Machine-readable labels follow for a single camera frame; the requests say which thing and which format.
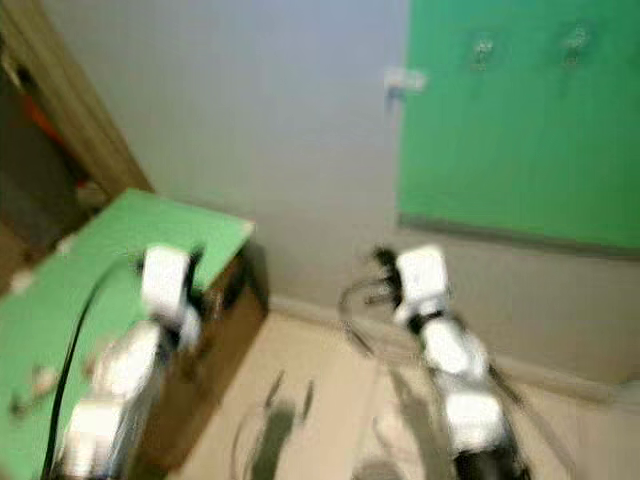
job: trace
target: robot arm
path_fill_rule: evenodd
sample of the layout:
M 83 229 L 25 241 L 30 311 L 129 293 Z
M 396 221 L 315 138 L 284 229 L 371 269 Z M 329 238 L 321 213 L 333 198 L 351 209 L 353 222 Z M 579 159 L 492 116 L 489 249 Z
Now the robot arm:
M 54 476 L 126 478 L 173 353 L 198 339 L 200 318 L 188 301 L 196 261 L 168 247 L 146 252 L 142 298 L 149 318 L 99 358 L 91 389 L 73 410 Z
M 460 479 L 529 478 L 493 369 L 480 342 L 449 308 L 449 285 L 439 248 L 426 246 L 397 256 L 378 250 L 393 320 L 420 341 L 422 361 L 438 393 L 435 421 L 455 475 Z

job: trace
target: white wall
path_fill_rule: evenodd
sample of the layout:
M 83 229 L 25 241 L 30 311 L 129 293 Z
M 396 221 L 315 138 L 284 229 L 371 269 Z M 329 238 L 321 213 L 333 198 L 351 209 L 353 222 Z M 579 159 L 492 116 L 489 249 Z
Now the white wall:
M 640 265 L 400 231 L 408 0 L 45 0 L 155 188 L 258 222 L 274 293 L 335 304 L 377 242 L 438 241 L 496 350 L 618 381 L 640 370 Z

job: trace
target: green table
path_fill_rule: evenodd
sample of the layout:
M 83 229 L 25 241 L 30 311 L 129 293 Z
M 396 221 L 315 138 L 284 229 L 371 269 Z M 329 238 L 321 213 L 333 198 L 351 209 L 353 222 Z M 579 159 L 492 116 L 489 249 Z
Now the green table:
M 96 279 L 114 261 L 154 244 L 205 246 L 196 285 L 208 286 L 248 240 L 251 222 L 129 190 L 83 228 L 67 254 L 54 253 L 36 270 L 33 284 L 0 303 L 0 471 L 34 478 L 44 458 L 53 395 L 22 419 L 9 414 L 14 394 L 30 394 L 34 366 L 59 369 L 69 336 Z M 140 279 L 114 270 L 83 328 L 65 390 L 61 430 L 87 389 L 83 359 L 100 341 L 115 338 L 144 316 Z

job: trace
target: wire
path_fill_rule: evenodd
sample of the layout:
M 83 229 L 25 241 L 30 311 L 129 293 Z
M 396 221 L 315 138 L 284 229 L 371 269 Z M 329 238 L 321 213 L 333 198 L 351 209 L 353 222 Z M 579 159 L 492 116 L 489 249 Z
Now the wire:
M 69 344 L 67 346 L 67 353 L 64 358 L 64 363 L 62 364 L 62 371 L 60 373 L 60 380 L 58 381 L 58 386 L 56 387 L 56 394 L 53 399 L 53 407 L 51 408 L 51 420 L 49 422 L 49 436 L 47 439 L 47 451 L 44 457 L 44 463 L 42 465 L 42 473 L 40 475 L 40 480 L 48 480 L 51 476 L 51 469 L 53 467 L 53 456 L 56 450 L 56 437 L 58 434 L 58 422 L 60 420 L 60 409 L 62 407 L 62 399 L 64 396 L 64 390 L 67 386 L 67 378 L 69 377 L 69 370 L 71 369 L 71 362 L 73 361 L 73 356 L 76 351 L 76 345 L 78 343 L 78 338 L 80 337 L 80 331 L 82 330 L 82 326 L 87 317 L 87 313 L 93 304 L 96 295 L 102 288 L 105 281 L 109 278 L 109 276 L 113 273 L 115 268 L 120 265 L 122 260 L 128 260 L 128 257 L 118 258 L 115 260 L 103 273 L 98 277 L 98 280 L 91 287 L 91 291 L 87 296 L 84 306 L 82 307 L 82 311 L 80 312 L 80 316 L 76 321 L 76 325 L 74 327 L 73 333 L 69 340 Z
M 495 366 L 489 367 L 489 374 L 493 378 L 495 384 L 500 388 L 505 396 L 511 400 L 511 402 L 524 413 L 531 421 L 533 427 L 542 435 L 544 442 L 553 451 L 554 456 L 562 464 L 564 469 L 569 474 L 570 478 L 578 479 L 577 466 L 573 460 L 571 453 L 569 453 L 565 444 L 560 440 L 556 432 L 551 425 L 540 415 L 540 413 L 534 409 L 529 402 L 526 402 L 522 395 L 520 395 L 504 378 L 504 375 L 500 373 Z
M 338 301 L 338 313 L 340 316 L 340 322 L 342 323 L 347 336 L 366 355 L 373 355 L 374 352 L 369 344 L 365 341 L 362 334 L 359 333 L 351 323 L 352 318 L 351 308 L 349 308 L 349 297 L 354 293 L 359 292 L 360 290 L 379 285 L 383 282 L 383 278 L 364 278 L 362 280 L 358 280 L 342 291 L 342 293 L 340 294 L 340 300 Z

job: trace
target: black cable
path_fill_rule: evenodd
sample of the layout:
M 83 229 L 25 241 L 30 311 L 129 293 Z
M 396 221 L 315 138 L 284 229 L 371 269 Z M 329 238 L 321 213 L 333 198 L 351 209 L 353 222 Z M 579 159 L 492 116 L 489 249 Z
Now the black cable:
M 502 373 L 495 366 L 491 365 L 489 367 L 489 374 L 495 384 L 502 390 L 505 396 L 511 400 L 511 402 L 524 413 L 527 418 L 531 421 L 533 427 L 538 431 L 544 442 L 547 446 L 553 451 L 553 454 L 558 459 L 558 461 L 565 468 L 569 477 L 572 479 L 577 479 L 577 467 L 571 456 L 571 453 L 567 450 L 564 443 L 553 428 L 549 425 L 549 423 L 545 420 L 545 418 L 540 415 L 540 413 L 534 409 L 529 402 L 526 402 L 522 395 L 520 395 L 514 388 L 509 385 L 507 380 L 504 378 Z
M 71 339 L 69 340 L 69 344 L 67 346 L 67 353 L 64 358 L 64 363 L 62 365 L 62 371 L 60 372 L 60 379 L 58 381 L 58 385 L 56 387 L 56 394 L 53 399 L 53 407 L 51 408 L 51 420 L 49 423 L 49 436 L 47 440 L 47 451 L 44 457 L 44 463 L 42 465 L 42 473 L 40 475 L 40 480 L 49 480 L 51 476 L 51 469 L 53 467 L 53 456 L 56 450 L 56 439 L 58 435 L 58 422 L 60 420 L 60 409 L 62 407 L 62 398 L 64 396 L 64 390 L 67 385 L 67 378 L 69 377 L 69 370 L 71 369 L 71 362 L 73 361 L 73 355 L 75 354 L 76 345 L 78 343 L 78 338 L 80 336 L 80 331 L 82 330 L 82 326 L 84 325 L 85 319 L 87 317 L 87 313 L 95 300 L 96 295 L 102 288 L 102 285 L 109 278 L 109 276 L 113 273 L 115 268 L 120 265 L 120 261 L 128 260 L 128 257 L 118 258 L 115 260 L 103 273 L 100 275 L 98 280 L 93 284 L 87 299 L 85 300 L 84 306 L 82 307 L 82 311 L 80 312 L 80 316 L 76 321 L 75 328 L 73 330 Z

